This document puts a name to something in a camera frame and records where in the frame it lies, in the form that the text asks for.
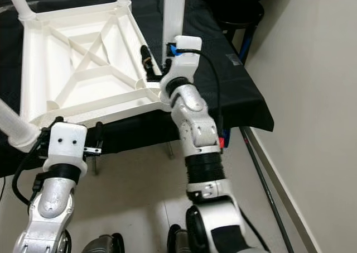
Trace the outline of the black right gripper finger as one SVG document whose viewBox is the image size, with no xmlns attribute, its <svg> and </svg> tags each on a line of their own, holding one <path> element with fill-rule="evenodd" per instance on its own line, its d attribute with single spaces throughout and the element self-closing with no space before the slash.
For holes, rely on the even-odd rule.
<svg viewBox="0 0 357 253">
<path fill-rule="evenodd" d="M 146 78 L 153 78 L 154 77 L 153 59 L 148 46 L 146 45 L 141 46 L 140 54 L 141 54 L 141 66 L 145 70 Z"/>
</svg>

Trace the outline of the dark right robot foot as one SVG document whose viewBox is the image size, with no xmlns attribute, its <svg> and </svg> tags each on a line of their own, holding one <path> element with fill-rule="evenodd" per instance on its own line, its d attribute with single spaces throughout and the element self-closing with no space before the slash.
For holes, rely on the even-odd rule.
<svg viewBox="0 0 357 253">
<path fill-rule="evenodd" d="M 167 253 L 192 253 L 189 233 L 180 225 L 172 224 L 167 235 Z"/>
</svg>

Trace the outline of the black metal basin stand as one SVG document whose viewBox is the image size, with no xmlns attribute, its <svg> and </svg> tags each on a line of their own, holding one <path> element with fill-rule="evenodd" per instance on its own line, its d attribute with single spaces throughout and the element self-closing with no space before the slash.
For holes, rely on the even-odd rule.
<svg viewBox="0 0 357 253">
<path fill-rule="evenodd" d="M 250 46 L 252 45 L 253 35 L 257 30 L 259 22 L 253 21 L 248 23 L 229 23 L 219 21 L 219 25 L 221 29 L 224 30 L 224 36 L 229 41 L 230 45 L 234 49 L 235 53 L 239 57 L 240 61 L 244 64 L 247 61 L 248 52 L 250 50 Z M 243 40 L 240 45 L 235 48 L 233 46 L 234 35 L 237 30 L 244 30 Z"/>
</svg>

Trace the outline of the clear tape piece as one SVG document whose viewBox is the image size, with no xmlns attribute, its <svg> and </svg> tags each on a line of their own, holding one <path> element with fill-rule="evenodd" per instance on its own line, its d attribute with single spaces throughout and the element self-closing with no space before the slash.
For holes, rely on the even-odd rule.
<svg viewBox="0 0 357 253">
<path fill-rule="evenodd" d="M 227 59 L 229 59 L 232 62 L 234 66 L 243 65 L 242 59 L 240 59 L 240 57 L 237 54 L 231 53 L 231 54 L 225 54 L 225 56 L 227 57 Z"/>
</svg>

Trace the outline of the white plastic children table top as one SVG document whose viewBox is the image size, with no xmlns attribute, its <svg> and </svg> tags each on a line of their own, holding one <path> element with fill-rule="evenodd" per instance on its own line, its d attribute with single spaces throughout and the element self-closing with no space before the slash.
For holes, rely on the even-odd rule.
<svg viewBox="0 0 357 253">
<path fill-rule="evenodd" d="M 36 14 L 23 23 L 20 118 L 39 127 L 55 117 L 90 127 L 167 111 L 159 84 L 141 66 L 143 45 L 131 5 Z"/>
</svg>

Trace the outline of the dark robot foot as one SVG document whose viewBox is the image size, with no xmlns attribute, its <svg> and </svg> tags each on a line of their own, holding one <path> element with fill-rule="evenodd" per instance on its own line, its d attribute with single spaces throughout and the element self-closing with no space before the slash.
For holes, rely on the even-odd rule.
<svg viewBox="0 0 357 253">
<path fill-rule="evenodd" d="M 189 233 L 180 225 L 172 224 L 167 235 L 167 253 L 192 253 Z"/>
<path fill-rule="evenodd" d="M 100 235 L 91 240 L 82 249 L 81 253 L 126 253 L 123 237 L 120 233 Z"/>
</svg>

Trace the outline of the dark left robot foot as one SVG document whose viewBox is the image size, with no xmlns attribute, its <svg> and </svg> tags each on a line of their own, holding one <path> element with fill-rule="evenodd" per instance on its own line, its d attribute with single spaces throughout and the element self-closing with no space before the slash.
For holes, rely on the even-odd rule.
<svg viewBox="0 0 357 253">
<path fill-rule="evenodd" d="M 91 240 L 82 249 L 81 253 L 126 253 L 123 237 L 120 233 L 100 235 Z"/>
</svg>

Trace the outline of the long black pole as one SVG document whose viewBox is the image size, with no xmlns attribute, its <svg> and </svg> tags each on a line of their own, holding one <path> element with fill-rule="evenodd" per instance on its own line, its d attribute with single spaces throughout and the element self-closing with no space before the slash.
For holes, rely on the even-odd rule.
<svg viewBox="0 0 357 253">
<path fill-rule="evenodd" d="M 276 205 L 275 198 L 273 197 L 273 194 L 268 186 L 266 176 L 263 173 L 263 170 L 261 168 L 261 163 L 258 160 L 257 153 L 255 153 L 252 143 L 250 143 L 250 141 L 249 141 L 248 127 L 240 126 L 239 131 L 240 131 L 240 135 L 243 138 L 243 142 L 247 146 L 248 153 L 250 154 L 250 158 L 252 158 L 253 166 L 254 166 L 255 170 L 257 171 L 258 179 L 261 183 L 261 187 L 263 188 L 266 199 L 268 200 L 268 204 L 270 205 L 271 212 L 273 213 L 273 216 L 275 217 L 276 224 L 278 226 L 279 232 L 281 233 L 281 237 L 283 238 L 283 242 L 284 242 L 284 245 L 286 246 L 286 250 L 288 253 L 295 253 L 294 248 L 293 248 L 292 243 L 289 238 L 289 234 L 285 228 L 282 217 L 281 217 L 278 207 Z"/>
</svg>

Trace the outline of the black round basin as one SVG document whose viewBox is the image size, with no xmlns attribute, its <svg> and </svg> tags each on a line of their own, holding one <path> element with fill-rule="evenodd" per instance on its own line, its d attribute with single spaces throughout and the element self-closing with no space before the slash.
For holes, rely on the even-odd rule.
<svg viewBox="0 0 357 253">
<path fill-rule="evenodd" d="M 264 16 L 260 0 L 206 0 L 214 17 L 221 23 L 246 26 L 258 23 Z"/>
</svg>

